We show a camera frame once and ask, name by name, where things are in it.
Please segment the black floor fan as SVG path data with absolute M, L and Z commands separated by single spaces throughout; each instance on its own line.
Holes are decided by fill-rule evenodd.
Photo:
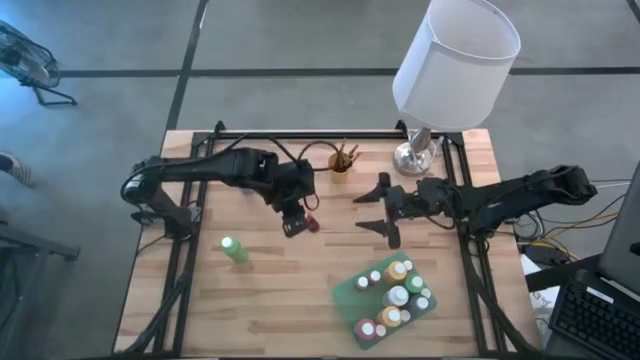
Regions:
M 55 91 L 60 83 L 59 63 L 52 52 L 0 20 L 0 70 L 30 88 L 41 106 L 76 106 L 77 101 Z

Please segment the large red paint bottle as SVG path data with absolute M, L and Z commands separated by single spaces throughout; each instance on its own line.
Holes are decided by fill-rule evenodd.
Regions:
M 363 318 L 355 323 L 353 332 L 358 340 L 371 341 L 377 336 L 376 327 L 377 324 L 371 319 Z

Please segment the black computer keyboard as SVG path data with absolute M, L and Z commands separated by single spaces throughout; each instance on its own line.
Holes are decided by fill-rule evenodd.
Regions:
M 579 281 L 562 287 L 551 329 L 606 360 L 640 360 L 640 303 Z

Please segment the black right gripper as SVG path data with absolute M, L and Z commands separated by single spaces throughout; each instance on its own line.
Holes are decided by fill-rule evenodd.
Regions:
M 401 245 L 397 220 L 397 201 L 401 198 L 397 189 L 391 185 L 390 175 L 386 172 L 379 174 L 379 184 L 373 190 L 354 199 L 354 202 L 379 202 L 383 198 L 385 220 L 356 222 L 357 227 L 373 231 L 386 237 L 390 249 L 398 249 Z

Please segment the grey side table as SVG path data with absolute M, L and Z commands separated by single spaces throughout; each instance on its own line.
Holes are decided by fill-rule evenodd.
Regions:
M 75 261 L 79 247 L 32 235 L 0 221 L 0 360 L 17 354 L 31 299 L 50 255 Z

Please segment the large yellow paint bottle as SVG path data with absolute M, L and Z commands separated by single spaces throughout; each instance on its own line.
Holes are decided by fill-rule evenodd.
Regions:
M 401 283 L 407 277 L 407 268 L 403 261 L 392 261 L 384 271 L 384 280 L 387 284 Z
M 395 306 L 387 306 L 377 314 L 376 321 L 388 328 L 399 327 L 402 324 L 401 310 Z

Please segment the black power adapter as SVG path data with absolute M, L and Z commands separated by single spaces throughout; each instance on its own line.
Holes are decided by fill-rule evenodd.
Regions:
M 572 261 L 569 254 L 559 247 L 546 243 L 533 243 L 522 247 L 524 254 L 534 263 L 545 266 L 559 266 Z

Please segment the grey computer monitor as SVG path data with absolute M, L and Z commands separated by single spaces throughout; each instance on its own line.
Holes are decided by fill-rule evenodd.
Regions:
M 599 270 L 640 296 L 640 161 L 601 254 Z

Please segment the white paper sheet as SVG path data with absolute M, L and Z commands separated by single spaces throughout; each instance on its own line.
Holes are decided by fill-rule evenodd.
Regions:
M 520 261 L 525 275 L 541 271 L 541 268 L 524 254 L 520 255 Z M 547 346 L 552 334 L 548 323 L 551 319 L 559 289 L 559 286 L 555 286 L 543 290 L 529 291 L 534 310 L 534 319 L 543 348 Z

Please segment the teal translucent plastic bin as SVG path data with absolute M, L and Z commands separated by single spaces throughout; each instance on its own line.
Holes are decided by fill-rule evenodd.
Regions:
M 378 337 L 376 336 L 376 338 L 374 340 L 371 341 L 361 341 L 358 340 L 355 337 L 355 334 L 353 332 L 353 328 L 354 325 L 357 321 L 359 321 L 360 319 L 363 318 L 368 318 L 371 319 L 374 323 L 377 323 L 376 321 L 376 317 L 377 314 L 383 309 L 385 308 L 385 306 L 382 303 L 382 298 L 383 295 L 386 291 L 388 291 L 391 287 L 396 286 L 396 285 L 400 285 L 400 286 L 404 286 L 404 282 L 401 283 L 397 283 L 397 284 L 387 284 L 384 280 L 384 271 L 386 269 L 386 267 L 392 262 L 392 261 L 404 261 L 404 260 L 411 260 L 414 264 L 414 269 L 411 271 L 407 271 L 407 275 L 411 274 L 411 273 L 415 273 L 418 274 L 419 276 L 422 277 L 422 279 L 424 280 L 425 283 L 425 287 L 424 288 L 429 288 L 431 290 L 431 288 L 427 285 L 424 277 L 417 271 L 416 268 L 416 262 L 412 259 L 409 258 L 409 256 L 404 253 L 404 252 L 397 252 L 389 257 L 387 257 L 386 259 L 379 261 L 377 263 L 375 263 L 374 265 L 370 266 L 369 268 L 357 273 L 355 276 L 351 277 L 350 279 L 342 282 L 341 284 L 333 287 L 333 289 L 331 290 L 332 293 L 332 299 L 336 305 L 336 308 L 338 310 L 339 315 L 341 315 L 341 317 L 343 318 L 345 324 L 347 325 L 347 327 L 349 328 L 349 330 L 351 330 L 352 335 L 355 339 L 355 342 L 357 343 L 358 347 L 362 350 L 369 350 L 371 348 L 373 348 L 375 345 L 377 345 L 378 343 L 380 343 L 381 341 L 391 337 L 392 335 L 394 335 L 395 333 L 397 333 L 398 331 L 400 331 L 403 328 L 408 327 L 408 325 L 416 322 L 418 319 L 424 317 L 425 315 L 433 312 L 437 305 L 438 305 L 438 301 L 433 293 L 433 291 L 431 290 L 432 296 L 429 298 L 429 309 L 427 310 L 426 313 L 424 314 L 420 314 L 419 316 L 413 316 L 411 314 L 411 320 L 408 322 L 402 322 L 402 324 L 399 327 L 395 327 L 395 328 L 387 328 L 387 334 L 385 337 Z M 355 287 L 355 281 L 357 277 L 360 276 L 365 276 L 368 278 L 368 274 L 373 271 L 373 270 L 377 270 L 381 273 L 381 280 L 375 284 L 375 285 L 371 285 L 369 283 L 369 287 L 367 290 L 364 291 L 358 291 Z M 419 294 L 410 294 L 409 300 L 415 296 L 415 295 L 421 295 L 421 292 Z M 408 303 L 407 302 L 406 305 L 402 306 L 402 307 L 398 307 L 400 310 L 408 310 Z

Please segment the dark office desk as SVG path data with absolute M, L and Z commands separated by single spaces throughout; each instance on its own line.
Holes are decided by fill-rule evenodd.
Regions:
M 562 265 L 557 268 L 545 269 L 526 277 L 527 284 L 532 290 L 543 290 L 559 286 L 559 292 L 570 281 L 579 281 L 613 296 L 624 294 L 626 299 L 633 299 L 640 303 L 640 296 L 613 280 L 606 278 L 599 270 L 598 256 L 592 256 L 574 264 Z M 545 347 L 545 354 L 561 360 L 606 360 L 602 355 L 591 352 L 586 347 L 569 340 L 552 331 Z

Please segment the large slate blue paint bottle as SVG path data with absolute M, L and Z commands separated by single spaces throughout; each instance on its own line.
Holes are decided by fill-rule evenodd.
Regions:
M 413 316 L 424 314 L 429 309 L 429 299 L 422 295 L 413 296 L 408 303 L 408 309 Z

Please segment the large white paint bottle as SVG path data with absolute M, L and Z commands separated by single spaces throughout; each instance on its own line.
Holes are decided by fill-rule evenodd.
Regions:
M 386 291 L 382 298 L 385 307 L 402 307 L 409 301 L 409 292 L 404 286 L 396 285 Z

